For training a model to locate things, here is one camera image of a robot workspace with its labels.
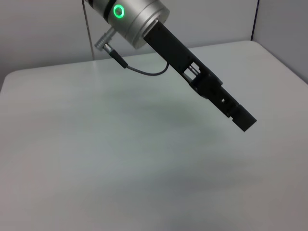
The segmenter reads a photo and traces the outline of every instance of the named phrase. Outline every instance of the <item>gray wall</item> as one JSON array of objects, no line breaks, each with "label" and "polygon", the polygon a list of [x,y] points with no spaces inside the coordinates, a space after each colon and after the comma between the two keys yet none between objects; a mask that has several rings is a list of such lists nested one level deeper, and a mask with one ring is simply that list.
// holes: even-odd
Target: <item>gray wall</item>
[{"label": "gray wall", "polygon": [[[167,27],[189,47],[249,39],[257,5],[257,0],[162,2],[171,10]],[[87,12],[96,41],[108,24],[89,6]],[[2,0],[0,32],[0,88],[14,70],[91,60],[81,0]],[[122,55],[152,51],[149,46],[135,51],[119,35],[112,45]]]},{"label": "gray wall", "polygon": [[308,83],[307,9],[307,0],[261,0],[254,40]]}]

